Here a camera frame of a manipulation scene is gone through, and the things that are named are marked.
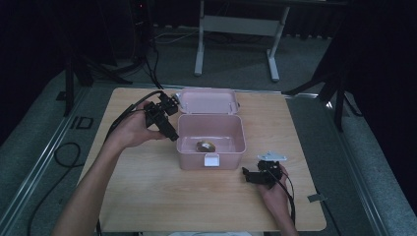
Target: black cable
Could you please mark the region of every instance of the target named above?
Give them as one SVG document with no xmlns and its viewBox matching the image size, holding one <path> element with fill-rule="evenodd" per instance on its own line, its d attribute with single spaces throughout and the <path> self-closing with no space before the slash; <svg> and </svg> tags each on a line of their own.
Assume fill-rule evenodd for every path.
<svg viewBox="0 0 417 236">
<path fill-rule="evenodd" d="M 275 179 L 275 182 L 279 184 L 279 186 L 281 186 L 281 188 L 284 190 L 285 194 L 288 197 L 289 200 L 289 204 L 291 205 L 291 219 L 292 222 L 295 225 L 295 204 L 294 204 L 294 186 L 292 185 L 291 179 L 288 177 L 287 174 L 285 174 L 284 172 L 281 172 L 283 175 L 285 175 L 287 177 L 287 179 L 289 180 L 289 183 L 291 185 L 291 190 L 292 190 L 292 196 L 289 194 L 288 190 L 285 188 L 285 186 L 283 186 L 281 184 L 281 182 L 279 182 L 279 180 L 269 171 L 267 170 L 267 172 Z"/>
<path fill-rule="evenodd" d="M 59 160 L 59 157 L 58 157 L 58 150 L 60 150 L 62 147 L 65 147 L 65 146 L 69 146 L 69 145 L 71 145 L 71 146 L 75 146 L 76 148 L 77 148 L 77 155 L 76 155 L 76 157 L 75 157 L 75 159 L 74 159 L 74 161 L 70 164 L 70 165 L 67 165 L 67 164 L 64 164 L 63 162 L 61 162 L 60 160 Z M 84 164 L 82 163 L 82 164 L 77 164 L 77 162 L 78 162 L 78 160 L 80 159 L 80 156 L 81 156 L 81 148 L 80 148 L 80 146 L 78 145 L 78 144 L 76 144 L 76 143 L 74 143 L 74 142 L 68 142 L 68 143 L 65 143 L 65 144 L 62 144 L 62 145 L 60 145 L 54 152 L 53 152 L 53 155 L 54 155 L 54 159 L 55 159 L 55 161 L 57 162 L 57 164 L 58 165 L 60 165 L 60 166 L 62 166 L 62 167 L 65 167 L 65 168 L 68 168 L 67 169 L 67 171 L 65 171 L 65 173 L 59 178 L 59 180 L 57 181 L 57 182 L 55 182 L 55 184 L 52 186 L 52 188 L 51 189 L 49 189 L 49 191 L 46 193 L 46 195 L 45 196 L 43 196 L 43 198 L 40 200 L 40 202 L 37 204 L 37 206 L 34 208 L 34 210 L 33 210 L 33 212 L 31 213 L 31 215 L 30 215 L 30 220 L 29 220 L 29 223 L 28 223 L 28 232 L 27 232 L 27 235 L 28 236 L 30 236 L 31 235 L 31 225 L 32 225 L 32 223 L 33 223 L 33 220 L 34 220 L 34 217 L 35 217 L 35 215 L 36 215 L 36 213 L 37 213 L 37 211 L 39 210 L 39 208 L 40 208 L 40 206 L 42 206 L 42 204 L 43 204 L 43 202 L 47 199 L 47 197 L 52 193 L 52 191 L 58 186 L 58 184 L 59 183 L 61 183 L 61 181 L 70 173 L 70 171 L 73 169 L 73 168 L 76 168 L 76 167 L 80 167 L 80 166 L 83 166 Z"/>
<path fill-rule="evenodd" d="M 315 186 L 315 188 L 316 188 L 316 192 L 320 195 L 321 193 L 320 193 L 319 189 L 317 189 L 316 186 Z M 330 216 L 330 219 L 333 222 L 333 225 L 334 225 L 334 228 L 336 229 L 337 235 L 341 236 L 340 229 L 337 226 L 337 223 L 336 223 L 336 220 L 333 217 L 333 214 L 331 213 L 330 209 L 328 208 L 328 204 L 326 203 L 326 201 L 322 201 L 322 203 L 325 206 L 325 209 L 328 211 L 328 215 Z"/>
<path fill-rule="evenodd" d="M 125 73 L 125 74 L 123 74 L 123 75 L 120 75 L 122 78 L 127 78 L 127 77 L 130 77 L 130 76 L 132 76 L 132 75 L 135 75 L 136 73 L 138 73 L 138 72 L 140 72 L 141 71 L 141 69 L 143 69 L 143 67 L 138 67 L 135 71 L 132 71 L 131 73 Z"/>
<path fill-rule="evenodd" d="M 101 236 L 101 235 L 102 235 L 102 232 L 101 232 L 101 224 L 100 224 L 100 219 L 98 219 L 98 221 L 97 221 L 97 225 L 95 226 L 95 233 L 96 233 L 98 236 Z"/>
<path fill-rule="evenodd" d="M 157 63 L 159 61 L 159 52 L 156 50 L 155 45 L 153 45 L 152 47 L 153 47 L 153 52 L 156 54 L 156 61 L 155 61 L 155 64 L 153 65 L 153 69 L 152 69 L 150 67 L 150 63 L 149 63 L 148 57 L 145 56 L 145 62 L 146 62 L 147 67 L 149 69 L 149 73 L 147 71 L 145 71 L 145 73 L 147 73 L 148 76 L 150 76 L 150 79 L 152 80 L 153 84 L 158 89 L 163 89 L 163 86 L 159 83 L 159 81 L 157 80 L 157 77 L 156 77 L 156 67 L 157 67 Z"/>
<path fill-rule="evenodd" d="M 230 1 L 226 1 L 224 2 L 220 9 L 218 9 L 217 13 L 215 13 L 216 16 L 220 16 L 221 11 L 223 11 L 222 16 L 226 16 L 227 15 L 227 11 L 229 10 L 229 6 L 230 6 Z"/>
<path fill-rule="evenodd" d="M 108 129 L 107 135 L 105 137 L 105 139 L 107 140 L 108 136 L 111 134 L 111 132 L 114 131 L 114 129 L 116 129 L 116 127 L 120 124 L 120 122 L 122 122 L 122 120 L 124 120 L 126 118 L 126 116 L 128 116 L 130 113 L 132 113 L 133 111 L 136 111 L 136 107 L 141 104 L 142 102 L 144 102 L 146 99 L 150 98 L 151 96 L 155 95 L 155 94 L 163 94 L 163 91 L 161 90 L 156 90 L 151 92 L 150 94 L 144 96 L 143 98 L 141 98 L 139 101 L 137 101 L 135 104 L 130 105 L 125 111 L 123 111 L 122 114 L 120 114 L 119 117 L 117 117 L 116 120 L 113 121 L 113 123 L 111 124 L 110 128 Z"/>
<path fill-rule="evenodd" d="M 228 32 L 211 32 L 205 35 L 205 40 L 213 41 L 216 44 L 244 44 L 244 43 L 257 43 L 261 41 L 264 36 L 261 35 L 249 35 L 246 39 L 237 39 L 235 33 Z M 224 37 L 224 40 L 216 39 L 216 37 Z"/>
<path fill-rule="evenodd" d="M 122 75 L 128 72 L 132 72 L 133 70 L 143 65 L 143 63 L 144 63 L 143 61 L 138 59 L 138 60 L 135 60 L 131 65 L 111 70 L 111 72 L 116 73 L 117 75 Z"/>
</svg>

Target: stand leg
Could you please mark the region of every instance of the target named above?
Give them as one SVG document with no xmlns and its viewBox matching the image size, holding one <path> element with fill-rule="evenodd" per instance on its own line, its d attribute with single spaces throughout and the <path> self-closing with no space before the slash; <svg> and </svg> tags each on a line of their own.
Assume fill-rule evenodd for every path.
<svg viewBox="0 0 417 236">
<path fill-rule="evenodd" d="M 322 76 L 318 79 L 310 80 L 306 84 L 303 84 L 303 85 L 301 85 L 297 88 L 294 88 L 292 90 L 283 91 L 282 94 L 291 95 L 291 96 L 296 95 L 296 94 L 302 92 L 303 90 L 309 89 L 313 86 L 318 85 L 319 83 L 322 83 L 322 82 L 325 82 L 325 81 L 329 80 L 331 78 L 331 76 L 333 76 L 333 74 L 328 74 L 328 75 Z"/>
<path fill-rule="evenodd" d="M 274 37 L 273 46 L 272 46 L 271 49 L 267 50 L 267 58 L 268 58 L 268 64 L 269 64 L 269 70 L 270 70 L 270 78 L 274 82 L 279 81 L 278 69 L 276 68 L 276 62 L 275 62 L 275 52 L 276 52 L 276 48 L 278 47 L 279 40 L 282 37 L 282 32 L 283 32 L 284 27 L 285 27 L 285 21 L 286 21 L 286 18 L 288 16 L 289 9 L 290 9 L 289 7 L 285 7 L 284 12 L 282 13 L 281 20 L 279 21 L 279 24 L 276 28 L 276 34 L 275 34 L 275 37 Z"/>
<path fill-rule="evenodd" d="M 82 56 L 80 59 L 84 60 L 86 62 L 85 64 L 88 64 L 91 67 L 95 68 L 99 73 L 108 77 L 109 79 L 113 80 L 114 82 L 118 84 L 131 85 L 133 83 L 133 82 L 126 81 L 125 79 L 116 76 L 114 73 L 112 73 L 105 67 L 95 63 L 94 61 L 90 60 L 88 57 Z"/>
<path fill-rule="evenodd" d="M 194 75 L 200 76 L 203 73 L 203 59 L 205 56 L 205 46 L 203 43 L 205 33 L 205 1 L 200 1 L 200 26 L 199 26 L 199 48 L 197 49 L 196 68 Z"/>
<path fill-rule="evenodd" d="M 341 116 L 343 114 L 343 100 L 344 100 L 344 80 L 340 81 L 339 88 L 337 90 L 336 107 L 334 113 L 334 124 L 340 132 L 343 132 L 341 127 Z"/>
</svg>

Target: translucent container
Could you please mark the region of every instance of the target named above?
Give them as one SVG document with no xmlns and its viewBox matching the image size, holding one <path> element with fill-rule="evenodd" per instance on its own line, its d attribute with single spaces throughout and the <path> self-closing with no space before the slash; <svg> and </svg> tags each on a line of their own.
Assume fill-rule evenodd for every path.
<svg viewBox="0 0 417 236">
<path fill-rule="evenodd" d="M 184 88 L 179 95 L 177 150 L 180 167 L 236 169 L 246 150 L 239 104 L 233 90 Z"/>
</svg>

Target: black device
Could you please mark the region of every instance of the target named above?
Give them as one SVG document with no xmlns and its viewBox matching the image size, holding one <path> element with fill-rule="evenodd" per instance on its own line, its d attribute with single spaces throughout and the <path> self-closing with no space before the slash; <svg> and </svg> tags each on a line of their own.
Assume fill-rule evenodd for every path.
<svg viewBox="0 0 417 236">
<path fill-rule="evenodd" d="M 144 107 L 145 114 L 147 116 L 147 127 L 155 124 L 159 128 L 159 132 L 171 141 L 176 141 L 178 135 L 169 123 L 168 118 L 165 116 L 171 116 L 178 112 L 178 100 L 175 96 L 169 97 L 165 93 L 161 93 L 159 96 L 160 103 L 149 103 Z"/>
<path fill-rule="evenodd" d="M 178 139 L 178 135 L 172 127 L 172 125 L 168 121 L 167 116 L 171 116 L 178 112 L 178 104 L 179 101 L 177 100 L 176 96 L 173 95 L 169 97 L 165 92 L 162 90 L 156 90 L 151 92 L 150 94 L 146 95 L 142 99 L 140 99 L 135 104 L 130 105 L 114 122 L 111 124 L 110 129 L 107 133 L 107 137 L 113 132 L 114 129 L 125 119 L 130 113 L 136 112 L 137 106 L 141 104 L 143 101 L 148 99 L 149 97 L 159 93 L 159 100 L 160 102 L 155 104 L 154 102 L 150 102 L 149 104 L 144 106 L 144 111 L 146 115 L 146 125 L 147 127 L 155 124 L 159 129 L 159 132 L 162 133 L 166 138 L 169 138 L 171 141 L 176 141 Z"/>
<path fill-rule="evenodd" d="M 282 177 L 282 170 L 279 167 L 279 161 L 260 160 L 258 162 L 259 172 L 250 172 L 247 168 L 242 167 L 246 182 L 268 185 L 272 188 Z"/>
</svg>

